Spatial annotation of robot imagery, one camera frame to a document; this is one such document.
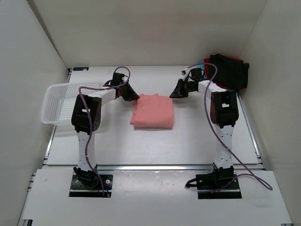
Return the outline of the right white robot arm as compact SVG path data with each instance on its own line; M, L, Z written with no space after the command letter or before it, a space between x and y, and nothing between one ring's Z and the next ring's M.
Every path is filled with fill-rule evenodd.
M178 80L170 97L186 98L190 92L204 94L205 114L217 137L217 143L212 172L196 175L186 183L185 187L199 186L203 190L220 189L235 176L229 150L232 148L233 130L239 117L236 93L221 88L202 75L193 77L190 72L190 69L182 71L183 78Z

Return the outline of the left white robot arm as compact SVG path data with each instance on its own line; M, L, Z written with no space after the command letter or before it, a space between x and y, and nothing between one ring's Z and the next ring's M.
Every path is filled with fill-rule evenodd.
M100 88L79 87L71 116L79 142L79 162L73 170L88 189L104 191L104 182L95 160L95 132L101 123L102 106L119 97L127 102L139 99L129 84L130 75L114 72L112 79Z

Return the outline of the pink t shirt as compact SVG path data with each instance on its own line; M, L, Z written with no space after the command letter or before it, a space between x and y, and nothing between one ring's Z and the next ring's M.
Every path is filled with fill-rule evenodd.
M159 94L145 95L132 104L130 124L135 129L172 129L174 124L173 100Z

